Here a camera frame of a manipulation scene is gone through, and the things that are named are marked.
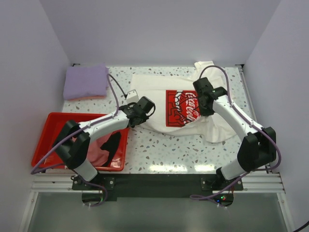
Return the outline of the white t-shirt red print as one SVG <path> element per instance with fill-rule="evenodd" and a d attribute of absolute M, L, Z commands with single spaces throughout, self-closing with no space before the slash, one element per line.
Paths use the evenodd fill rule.
<path fill-rule="evenodd" d="M 212 61 L 194 64 L 196 71 L 188 77 L 133 74 L 130 89 L 139 97 L 155 103 L 156 110 L 142 127 L 172 136 L 200 134 L 210 143 L 220 143 L 236 135 L 218 114 L 201 116 L 193 82 L 206 77 L 214 88 L 226 87 L 223 73 Z"/>

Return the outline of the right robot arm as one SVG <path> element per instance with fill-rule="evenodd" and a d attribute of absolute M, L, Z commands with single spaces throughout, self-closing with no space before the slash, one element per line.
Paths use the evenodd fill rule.
<path fill-rule="evenodd" d="M 225 190 L 237 177 L 276 160 L 274 129 L 256 123 L 236 105 L 224 87 L 214 88 L 206 77 L 196 80 L 193 86 L 197 93 L 200 114 L 218 114 L 241 141 L 237 157 L 216 170 L 215 178 L 211 182 L 212 188 Z"/>

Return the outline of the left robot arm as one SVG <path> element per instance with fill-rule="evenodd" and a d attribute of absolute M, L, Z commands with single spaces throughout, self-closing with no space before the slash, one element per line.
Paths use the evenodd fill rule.
<path fill-rule="evenodd" d="M 81 179 L 88 189 L 96 189 L 100 184 L 98 170 L 87 158 L 89 145 L 95 140 L 114 131 L 134 128 L 146 122 L 155 103 L 147 97 L 137 102 L 118 107 L 114 112 L 86 122 L 69 120 L 58 134 L 52 152 Z"/>

